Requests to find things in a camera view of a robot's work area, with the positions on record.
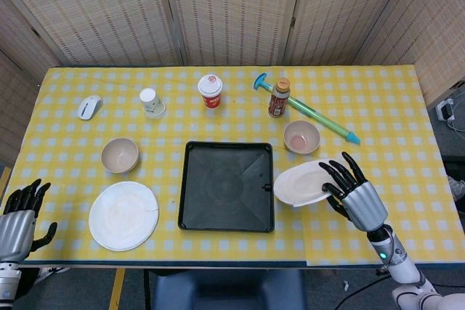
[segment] bowl rim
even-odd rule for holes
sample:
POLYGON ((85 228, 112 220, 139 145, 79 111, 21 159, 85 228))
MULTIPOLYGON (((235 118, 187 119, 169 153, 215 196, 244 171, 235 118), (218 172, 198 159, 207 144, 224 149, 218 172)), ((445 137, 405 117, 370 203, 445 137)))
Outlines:
POLYGON ((102 163, 103 167, 105 167, 105 170, 107 170, 108 172, 111 172, 112 174, 124 174, 124 173, 126 173, 126 172, 132 170, 132 169, 136 166, 137 161, 139 161, 139 148, 138 148, 136 142, 134 142, 132 139, 127 138, 127 137, 116 137, 116 138, 112 138, 110 141, 108 141, 107 144, 105 144, 105 146, 104 146, 103 149, 102 149, 102 152, 100 153, 100 162, 102 163), (105 149, 107 148, 107 146, 108 146, 111 142, 116 141, 116 140, 119 140, 119 139, 123 139, 123 140, 130 141, 130 142, 136 147, 137 154, 136 154, 136 158, 135 158, 135 160, 134 160, 134 163, 131 164, 127 169, 122 170, 122 171, 111 171, 107 166, 105 166, 105 163, 103 162, 103 152, 105 151, 105 149))
POLYGON ((290 152, 293 152, 294 154, 299 154, 299 155, 306 155, 306 154, 310 154, 314 151, 316 151, 316 149, 319 148, 320 146, 320 140, 321 140, 321 135, 320 135, 320 132, 318 131, 317 127, 315 125, 313 125, 312 123, 309 123, 308 121, 306 120, 295 120, 295 121, 292 121, 291 123, 289 123, 285 128, 284 128, 284 132, 283 132, 283 139, 284 139, 284 145, 286 146, 286 148, 290 151, 290 152), (309 152, 298 152, 294 149, 292 149, 291 145, 288 144, 288 142, 286 141, 286 132, 289 128, 289 126, 291 126, 292 124, 294 123, 305 123, 307 125, 310 125, 310 128, 314 128, 317 132, 317 135, 318 135, 318 142, 317 144, 315 145, 315 147, 313 149, 311 149, 309 152))

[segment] table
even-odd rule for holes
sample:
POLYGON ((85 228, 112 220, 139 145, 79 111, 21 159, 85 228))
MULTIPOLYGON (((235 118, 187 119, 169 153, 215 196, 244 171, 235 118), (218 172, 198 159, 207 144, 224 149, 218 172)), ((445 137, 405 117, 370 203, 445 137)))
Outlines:
POLYGON ((366 266, 379 264, 365 234, 332 211, 326 201, 291 208, 275 201, 275 231, 269 234, 193 232, 177 227, 185 143, 189 140, 269 142, 274 175, 318 158, 339 159, 345 150, 359 161, 389 211, 388 224, 412 259, 426 264, 462 263, 465 239, 445 170, 412 65, 370 67, 180 67, 50 69, 25 134, 7 192, 40 177, 52 183, 36 236, 57 221, 52 243, 26 264, 81 266, 366 266), (283 145, 283 130, 308 120, 288 108, 269 118, 270 98, 252 84, 289 78, 291 93, 361 138, 345 142, 319 124, 320 148, 294 155, 283 145), (216 73, 224 81, 222 104, 207 110, 198 79, 216 73), (139 91, 155 87, 166 103, 158 120, 144 116, 139 91), (90 121, 76 117, 80 101, 103 98, 90 121), (110 174, 100 162, 103 146, 126 136, 139 146, 140 162, 129 174, 110 174), (101 248, 88 227, 94 199, 118 181, 151 188, 160 218, 138 248, 101 248))

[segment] paper plate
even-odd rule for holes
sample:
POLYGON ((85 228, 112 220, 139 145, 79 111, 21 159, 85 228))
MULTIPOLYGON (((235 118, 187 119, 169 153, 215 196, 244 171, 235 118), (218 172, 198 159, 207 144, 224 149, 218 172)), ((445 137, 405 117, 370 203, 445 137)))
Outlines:
POLYGON ((326 199, 330 192, 321 190, 324 183, 336 185, 333 178, 318 163, 321 159, 303 163, 280 174, 273 185, 275 196, 288 205, 299 207, 326 199))
POLYGON ((90 232, 108 250, 131 250, 146 241, 158 222, 158 201, 145 185, 120 181, 95 199, 90 232))

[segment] computer mouse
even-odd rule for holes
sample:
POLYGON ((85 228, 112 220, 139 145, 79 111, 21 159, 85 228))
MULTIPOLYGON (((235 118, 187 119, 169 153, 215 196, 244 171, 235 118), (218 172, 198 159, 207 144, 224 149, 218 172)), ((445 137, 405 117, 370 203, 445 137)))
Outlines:
POLYGON ((78 117, 82 120, 89 120, 102 107, 102 99, 96 94, 84 98, 78 108, 78 117))

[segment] black plastic tray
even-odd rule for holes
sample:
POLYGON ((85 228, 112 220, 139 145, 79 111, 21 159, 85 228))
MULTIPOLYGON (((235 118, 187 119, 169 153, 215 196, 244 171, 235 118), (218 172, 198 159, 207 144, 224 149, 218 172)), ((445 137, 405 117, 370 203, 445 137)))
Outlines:
POLYGON ((179 228, 271 232, 272 163, 268 143, 188 142, 179 228))

